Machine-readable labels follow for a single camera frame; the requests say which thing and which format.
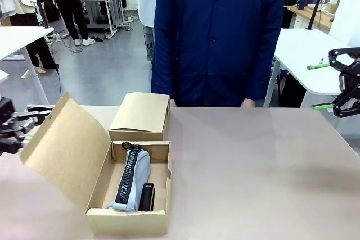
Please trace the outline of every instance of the zipper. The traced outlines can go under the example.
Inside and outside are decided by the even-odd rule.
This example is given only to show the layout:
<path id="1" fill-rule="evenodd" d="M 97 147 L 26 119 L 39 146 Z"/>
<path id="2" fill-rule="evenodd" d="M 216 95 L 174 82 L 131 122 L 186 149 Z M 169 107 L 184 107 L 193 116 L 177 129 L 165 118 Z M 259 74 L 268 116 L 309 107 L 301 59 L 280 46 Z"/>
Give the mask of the zipper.
<path id="1" fill-rule="evenodd" d="M 141 149 L 139 150 L 136 149 L 136 150 L 130 150 L 129 152 L 128 161 L 124 169 L 123 177 L 121 178 L 120 181 L 118 194 L 116 195 L 116 199 L 115 199 L 116 203 L 120 203 L 122 205 L 128 204 L 131 186 L 134 178 L 135 164 L 137 161 L 137 156 L 140 153 L 140 151 Z"/>

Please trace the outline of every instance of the closed cardboard box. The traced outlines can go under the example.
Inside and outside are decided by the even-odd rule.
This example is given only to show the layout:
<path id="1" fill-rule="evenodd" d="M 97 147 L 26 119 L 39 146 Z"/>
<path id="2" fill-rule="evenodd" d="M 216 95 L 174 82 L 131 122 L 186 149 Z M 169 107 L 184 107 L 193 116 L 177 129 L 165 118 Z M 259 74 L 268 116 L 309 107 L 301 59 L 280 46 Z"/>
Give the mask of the closed cardboard box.
<path id="1" fill-rule="evenodd" d="M 125 167 L 126 150 L 65 94 L 21 152 L 24 165 L 42 174 L 86 215 L 95 234 L 166 234 L 171 189 L 169 142 L 132 142 L 148 151 L 153 212 L 107 209 Z"/>
<path id="2" fill-rule="evenodd" d="M 164 141 L 170 113 L 169 96 L 128 93 L 112 121 L 113 141 Z"/>

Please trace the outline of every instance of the hand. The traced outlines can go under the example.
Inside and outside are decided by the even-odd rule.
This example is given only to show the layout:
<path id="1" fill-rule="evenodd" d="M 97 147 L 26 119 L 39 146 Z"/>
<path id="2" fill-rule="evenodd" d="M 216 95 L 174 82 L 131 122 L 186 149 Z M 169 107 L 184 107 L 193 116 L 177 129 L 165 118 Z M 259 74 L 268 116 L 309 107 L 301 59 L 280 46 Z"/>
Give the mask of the hand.
<path id="1" fill-rule="evenodd" d="M 255 101 L 246 98 L 242 102 L 241 108 L 255 108 Z"/>
<path id="2" fill-rule="evenodd" d="M 170 107 L 177 107 L 175 100 L 173 100 L 173 99 L 170 100 Z"/>

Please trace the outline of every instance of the black pants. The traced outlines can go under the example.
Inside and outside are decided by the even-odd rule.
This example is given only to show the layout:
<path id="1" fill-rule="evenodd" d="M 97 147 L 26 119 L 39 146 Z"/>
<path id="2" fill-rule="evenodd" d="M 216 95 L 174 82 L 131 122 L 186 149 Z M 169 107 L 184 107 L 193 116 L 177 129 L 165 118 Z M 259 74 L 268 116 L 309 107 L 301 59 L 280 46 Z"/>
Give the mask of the black pants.
<path id="1" fill-rule="evenodd" d="M 294 13 L 292 11 L 289 11 L 287 8 L 283 8 L 284 18 L 282 19 L 282 28 L 290 28 L 293 15 Z"/>
<path id="2" fill-rule="evenodd" d="M 35 13 L 15 14 L 10 16 L 10 21 L 12 26 L 39 26 Z M 31 62 L 35 67 L 39 66 L 39 59 L 36 57 L 36 55 L 39 55 L 44 69 L 55 68 L 54 59 L 50 54 L 49 47 L 46 45 L 44 38 L 31 42 L 26 46 L 26 49 L 28 50 Z"/>
<path id="3" fill-rule="evenodd" d="M 73 39 L 79 38 L 78 32 L 73 22 L 74 15 L 74 20 L 78 25 L 81 37 L 83 39 L 88 39 L 89 33 L 86 27 L 81 0 L 56 0 L 56 3 L 70 36 Z"/>

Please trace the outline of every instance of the blue lab coat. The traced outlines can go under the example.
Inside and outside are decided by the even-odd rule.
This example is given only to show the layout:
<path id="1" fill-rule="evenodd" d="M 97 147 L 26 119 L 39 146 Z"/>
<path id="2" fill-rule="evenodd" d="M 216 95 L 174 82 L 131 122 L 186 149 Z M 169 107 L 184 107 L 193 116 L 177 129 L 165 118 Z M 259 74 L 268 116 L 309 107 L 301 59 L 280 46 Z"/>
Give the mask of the blue lab coat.
<path id="1" fill-rule="evenodd" d="M 285 0 L 156 0 L 151 88 L 178 106 L 265 97 Z"/>

